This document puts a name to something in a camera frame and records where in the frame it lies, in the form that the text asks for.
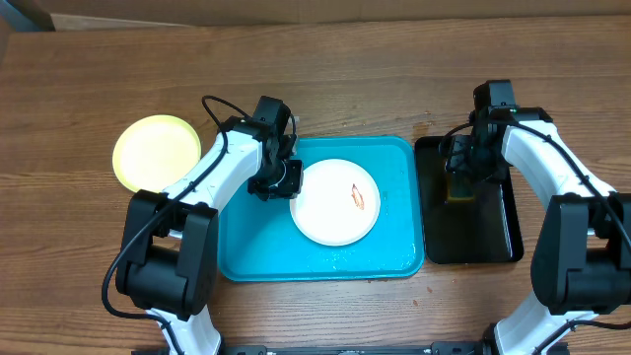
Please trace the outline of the green yellow sponge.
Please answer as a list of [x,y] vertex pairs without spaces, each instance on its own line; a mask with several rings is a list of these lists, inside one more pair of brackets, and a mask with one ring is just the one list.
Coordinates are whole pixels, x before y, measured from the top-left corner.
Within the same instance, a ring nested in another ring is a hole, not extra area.
[[447,174],[447,201],[461,203],[472,201],[475,197],[470,180],[458,173]]

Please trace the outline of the white plate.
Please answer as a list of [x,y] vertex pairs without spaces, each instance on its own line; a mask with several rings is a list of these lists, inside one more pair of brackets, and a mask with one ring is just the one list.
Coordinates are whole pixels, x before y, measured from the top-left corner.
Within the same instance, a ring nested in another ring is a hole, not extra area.
[[304,171],[302,187],[290,201],[292,219],[307,238],[328,247],[351,245],[375,226],[381,195],[361,166],[341,159],[316,162]]

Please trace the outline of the yellow plate with sauce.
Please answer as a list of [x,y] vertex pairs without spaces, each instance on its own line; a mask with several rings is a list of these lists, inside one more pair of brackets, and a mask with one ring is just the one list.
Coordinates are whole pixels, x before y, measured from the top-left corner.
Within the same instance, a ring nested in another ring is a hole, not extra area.
[[183,178],[200,157],[201,142],[189,123],[156,114],[124,130],[111,160],[116,178],[127,189],[161,192]]

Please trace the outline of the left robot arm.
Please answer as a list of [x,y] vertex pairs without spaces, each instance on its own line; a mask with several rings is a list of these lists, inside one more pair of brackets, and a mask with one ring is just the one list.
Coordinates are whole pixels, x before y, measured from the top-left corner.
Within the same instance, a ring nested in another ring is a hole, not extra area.
[[187,176],[165,192],[139,190],[130,200],[121,250],[105,275],[108,287],[139,308],[138,320],[161,328],[167,354],[217,354],[222,340],[207,310],[215,283],[219,217],[238,189],[266,201],[297,196],[303,164],[292,157],[291,114],[230,117],[217,141]]

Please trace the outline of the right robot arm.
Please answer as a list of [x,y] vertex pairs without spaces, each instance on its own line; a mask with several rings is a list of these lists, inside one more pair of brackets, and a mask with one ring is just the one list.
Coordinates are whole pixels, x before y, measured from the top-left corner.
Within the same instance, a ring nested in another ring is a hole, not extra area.
[[602,181],[569,150],[541,107],[487,106],[439,144],[447,172],[473,182],[514,167],[545,209],[532,257],[532,290],[491,327],[493,354],[563,353],[578,326],[624,330],[598,320],[630,303],[630,196]]

